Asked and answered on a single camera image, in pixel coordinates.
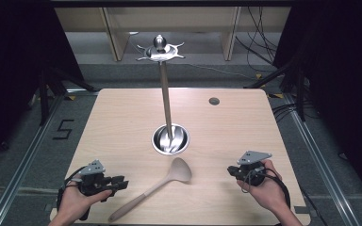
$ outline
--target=spoon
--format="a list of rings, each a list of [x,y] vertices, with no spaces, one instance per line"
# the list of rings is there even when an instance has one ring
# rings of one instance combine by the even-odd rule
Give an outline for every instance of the spoon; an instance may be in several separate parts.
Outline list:
[[[180,126],[172,126],[172,130],[173,138],[170,138],[166,128],[164,128],[160,134],[160,150],[165,153],[179,151],[183,148],[183,144],[186,142],[186,135]]]
[[[188,164],[182,158],[179,158],[179,157],[175,158],[172,161],[172,165],[170,166],[169,173],[167,174],[167,176],[165,178],[163,178],[155,186],[153,186],[150,189],[148,189],[147,191],[145,191],[143,194],[139,195],[134,200],[130,201],[129,203],[120,207],[120,209],[116,210],[113,214],[110,215],[110,217],[108,218],[108,221],[112,222],[118,218],[121,218],[126,213],[128,213],[128,211],[130,211],[132,208],[137,206],[138,203],[140,203],[146,197],[148,197],[151,193],[153,193],[155,190],[157,190],[161,186],[169,183],[170,181],[188,182],[191,177],[192,177],[192,172],[190,171]]]

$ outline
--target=black controller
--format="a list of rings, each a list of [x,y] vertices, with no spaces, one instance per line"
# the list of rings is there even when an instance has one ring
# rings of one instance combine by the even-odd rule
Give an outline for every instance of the black controller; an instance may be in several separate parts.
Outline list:
[[[80,168],[74,172],[64,181],[64,185],[58,190],[57,210],[59,210],[64,190],[70,181],[75,181],[79,191],[85,196],[92,196],[104,190],[111,190],[112,192],[109,197],[113,197],[118,190],[127,188],[128,181],[124,180],[124,176],[105,177],[103,172],[105,172],[105,168],[102,166],[99,160],[95,160],[89,163],[86,167]],[[74,178],[76,174],[79,174],[81,177]],[[90,209],[87,210],[80,220],[86,220],[89,213]]]
[[[250,186],[259,186],[263,181],[266,174],[263,163],[260,161],[271,157],[270,153],[258,153],[249,151],[246,152],[239,160],[240,167],[230,166],[228,172],[231,176],[241,180]]]

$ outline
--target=spatula handle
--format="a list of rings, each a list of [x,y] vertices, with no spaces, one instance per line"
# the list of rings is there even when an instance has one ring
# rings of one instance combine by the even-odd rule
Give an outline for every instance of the spatula handle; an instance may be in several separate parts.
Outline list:
[[[110,215],[108,218],[109,222],[113,222],[114,220],[121,218],[126,213],[128,213],[132,208],[138,205],[141,201],[143,201],[146,198],[145,194],[141,194],[134,200],[130,201],[129,203],[123,205],[120,209],[116,210],[113,214]]]

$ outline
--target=human hand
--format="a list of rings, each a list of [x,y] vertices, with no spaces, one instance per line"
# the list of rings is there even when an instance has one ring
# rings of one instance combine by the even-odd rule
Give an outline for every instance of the human hand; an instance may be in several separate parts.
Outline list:
[[[275,170],[271,160],[266,159],[263,160],[262,163],[264,164],[265,169],[270,169],[267,170],[268,175],[278,177],[278,179],[282,181],[281,175]],[[285,201],[284,191],[273,179],[266,177],[259,186],[249,186],[247,183],[240,180],[237,181],[237,184],[242,189],[249,191],[263,208],[272,211],[282,225],[302,225],[289,209],[287,202]]]
[[[70,182],[64,190],[60,208],[49,226],[67,226],[80,219],[94,203],[104,200],[111,195],[111,190],[102,191],[93,196],[85,196],[76,186],[76,182]]]
[[[262,163],[264,164],[265,169],[270,169],[267,170],[268,175],[273,177],[276,176],[282,180],[281,175],[275,170],[271,160],[265,159]],[[274,209],[279,209],[281,207],[288,208],[283,190],[280,185],[270,178],[266,177],[263,183],[259,186],[249,186],[249,184],[240,180],[237,180],[237,184],[242,189],[249,191],[249,193],[251,193],[251,195],[263,208],[272,212]]]

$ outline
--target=cable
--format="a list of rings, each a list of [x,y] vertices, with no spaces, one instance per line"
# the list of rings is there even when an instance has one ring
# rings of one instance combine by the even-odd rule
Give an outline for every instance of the cable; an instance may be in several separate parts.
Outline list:
[[[322,221],[322,223],[325,226],[328,226],[327,222],[325,221],[325,219],[322,217],[322,215],[320,214],[319,209],[316,207],[316,205],[313,203],[313,201],[310,199],[310,197],[307,195],[307,193],[305,192],[305,190],[301,187],[301,185],[299,185],[299,188],[301,189],[302,193],[304,193],[304,196],[307,198],[308,202],[310,202],[311,206],[313,207],[313,209],[316,211],[317,216],[319,216],[320,220]]]
[[[271,62],[272,62],[272,59],[274,58],[274,54],[270,51],[270,46],[267,44],[267,41],[270,42],[269,40],[266,39],[266,37],[264,36],[264,30],[263,30],[263,20],[262,20],[262,15],[263,15],[263,7],[259,7],[259,21],[258,23],[256,22],[255,20],[255,17],[253,15],[253,13],[251,12],[251,9],[250,7],[248,7],[248,10],[249,10],[249,13],[251,15],[251,18],[255,24],[255,28],[256,28],[256,31],[255,31],[255,35],[254,37],[250,37],[252,40],[255,39],[255,36],[256,34],[258,33],[261,38],[263,39],[264,43],[265,43],[265,46],[266,46],[266,50],[267,50],[267,53],[269,55],[269,58],[271,59]]]
[[[84,169],[85,167],[82,167],[78,170],[76,170],[75,172],[72,173],[72,175],[70,175],[66,180],[64,180],[64,185],[63,185],[63,189],[66,187],[67,184],[69,184],[69,182],[73,179],[73,177],[79,172],[81,171],[82,169]]]
[[[246,180],[248,180],[248,184],[249,184],[249,189],[246,191],[246,190],[243,190],[242,188],[242,192],[243,193],[249,193],[250,189],[251,189],[251,180],[252,180],[252,177],[253,176],[256,176],[256,175],[259,175],[259,176],[264,176],[264,177],[267,177],[267,178],[270,178],[272,179],[273,181],[275,181],[282,189],[282,191],[284,192],[284,196],[285,196],[285,202],[287,203],[287,206],[288,208],[290,209],[290,195],[289,195],[289,191],[288,191],[288,188],[285,186],[285,184],[281,181],[281,179],[278,178],[277,174],[272,170],[272,169],[267,169],[265,168],[264,170],[270,170],[274,173],[275,176],[270,176],[269,174],[267,173],[261,173],[261,172],[257,172],[255,170],[251,170],[249,171],[248,175],[246,175],[245,177],[245,180],[243,181],[243,183],[246,183]]]
[[[287,116],[288,114],[292,113],[294,110],[296,110],[296,107],[293,108],[293,109],[287,109],[287,110],[283,111],[281,114],[279,114],[277,117],[275,117],[276,122],[277,122],[277,123],[280,122],[285,116]]]
[[[244,43],[242,43],[242,41],[239,40],[238,36],[235,36],[235,39],[248,51],[252,52],[253,54],[255,54],[256,56],[260,57],[261,59],[263,59],[264,61],[266,61],[268,64],[272,64],[271,61],[267,60],[265,57],[263,57],[262,55],[260,55],[258,52],[254,51],[253,49],[249,48],[248,46],[246,46]]]
[[[257,46],[259,46],[259,47],[261,47],[261,48],[267,49],[266,46],[257,43],[257,42],[254,40],[254,38],[252,38],[252,36],[249,34],[249,32],[247,32],[247,34],[248,34],[248,37],[254,42],[254,44],[256,44]]]
[[[136,49],[140,54],[143,54],[143,52],[140,50],[140,48],[138,48],[134,42],[131,39],[128,39],[128,41],[130,42],[130,44],[132,45],[132,47],[134,47],[134,49]]]
[[[226,73],[226,74],[240,75],[240,76],[243,76],[243,77],[252,79],[252,80],[256,80],[255,78],[252,78],[252,77],[250,77],[250,76],[248,76],[248,75],[245,75],[245,74],[243,74],[243,73],[228,73],[228,72],[221,71],[221,70],[218,70],[218,69],[215,69],[215,68],[208,68],[208,67],[198,66],[198,65],[195,65],[195,64],[187,64],[187,65],[190,65],[190,66],[196,67],[196,68],[200,68],[200,69],[212,70],[212,71],[215,71],[215,72],[218,72],[218,73]]]
[[[277,107],[274,107],[272,108],[272,113],[277,113],[280,109],[283,109],[283,108],[287,108],[287,107],[291,107],[291,106],[295,106],[296,104],[287,104],[287,105],[279,105]]]

